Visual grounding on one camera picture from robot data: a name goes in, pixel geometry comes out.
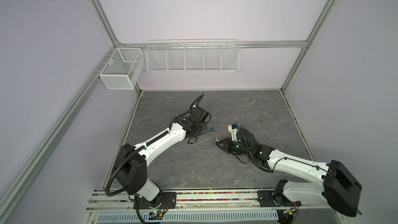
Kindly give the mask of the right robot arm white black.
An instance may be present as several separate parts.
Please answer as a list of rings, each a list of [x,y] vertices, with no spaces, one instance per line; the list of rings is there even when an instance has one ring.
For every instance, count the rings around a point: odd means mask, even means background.
[[[243,126],[229,126],[230,136],[216,142],[225,153],[236,158],[247,157],[263,172],[285,172],[304,180],[294,183],[281,179],[273,192],[260,197],[268,206],[298,207],[301,203],[328,204],[348,217],[361,214],[359,201],[362,186],[339,161],[329,163],[309,161],[291,156],[274,147],[258,143],[255,136]]]

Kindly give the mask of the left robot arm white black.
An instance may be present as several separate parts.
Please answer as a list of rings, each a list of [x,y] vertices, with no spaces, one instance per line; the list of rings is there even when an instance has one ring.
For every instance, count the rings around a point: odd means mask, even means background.
[[[198,105],[176,115],[169,126],[152,138],[135,145],[123,145],[116,157],[111,175],[105,185],[105,195],[113,197],[123,192],[128,195],[139,196],[158,205],[163,198],[162,189],[148,178],[147,167],[161,153],[173,145],[187,140],[195,141],[199,136],[208,132],[207,124],[211,114]]]

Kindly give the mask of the white mesh box basket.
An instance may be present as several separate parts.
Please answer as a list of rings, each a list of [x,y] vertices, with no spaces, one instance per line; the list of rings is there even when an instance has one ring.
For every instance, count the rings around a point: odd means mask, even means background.
[[[144,64],[141,49],[116,48],[99,75],[107,89],[134,90]]]

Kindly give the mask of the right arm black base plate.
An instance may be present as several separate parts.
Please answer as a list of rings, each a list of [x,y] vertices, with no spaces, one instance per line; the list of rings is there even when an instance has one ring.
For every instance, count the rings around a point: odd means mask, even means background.
[[[300,207],[301,201],[293,202],[281,192],[273,190],[258,190],[258,202],[261,207]]]

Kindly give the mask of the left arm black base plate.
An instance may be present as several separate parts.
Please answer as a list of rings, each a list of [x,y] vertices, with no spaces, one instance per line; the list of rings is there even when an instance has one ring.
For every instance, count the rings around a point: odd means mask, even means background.
[[[138,197],[135,202],[139,209],[174,209],[177,203],[177,192],[163,191],[152,201]]]

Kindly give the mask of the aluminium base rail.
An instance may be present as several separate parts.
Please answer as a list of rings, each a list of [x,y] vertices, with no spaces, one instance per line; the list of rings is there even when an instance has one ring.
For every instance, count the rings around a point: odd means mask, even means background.
[[[174,210],[215,210],[215,209],[286,209],[292,207],[261,207],[258,202],[258,190],[273,190],[281,192],[289,200],[301,201],[299,208],[330,208],[325,199],[316,192],[310,184],[288,183],[287,189],[274,188],[243,188],[243,189],[189,189],[164,190],[177,192],[177,203]]]

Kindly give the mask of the aluminium frame profiles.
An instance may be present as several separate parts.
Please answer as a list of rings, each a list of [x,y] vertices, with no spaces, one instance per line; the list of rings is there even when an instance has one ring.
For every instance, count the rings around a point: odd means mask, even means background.
[[[100,73],[104,69],[106,62],[111,58],[111,55],[117,51],[118,48],[137,48],[144,49],[146,44],[120,44],[114,31],[110,26],[110,22],[105,14],[105,11],[100,4],[99,0],[87,0],[92,8],[96,18],[98,19],[105,35],[111,44],[111,49],[106,54],[104,59],[96,68],[95,72],[89,77],[84,86],[79,90],[78,94],[74,97],[68,108],[57,120],[51,131],[41,142],[37,150],[34,152],[31,159],[27,162],[25,167],[19,173],[17,178],[11,184],[9,189],[1,198],[1,223],[4,224],[11,217],[12,213],[19,205],[34,180],[39,175],[40,171],[64,137],[65,133],[78,116],[79,112],[91,96],[96,85],[100,79]],[[301,48],[301,52],[297,57],[294,65],[289,72],[286,81],[283,84],[282,90],[285,91],[293,80],[298,67],[302,63],[304,57],[309,52],[310,47],[315,41],[317,35],[320,33],[324,24],[327,22],[328,17],[333,11],[338,0],[327,0],[323,7],[320,16],[318,17],[313,29],[310,32],[307,40],[286,40],[286,41],[210,41],[210,42],[192,42],[186,41],[184,45],[188,47],[229,47],[235,45],[238,48]]]

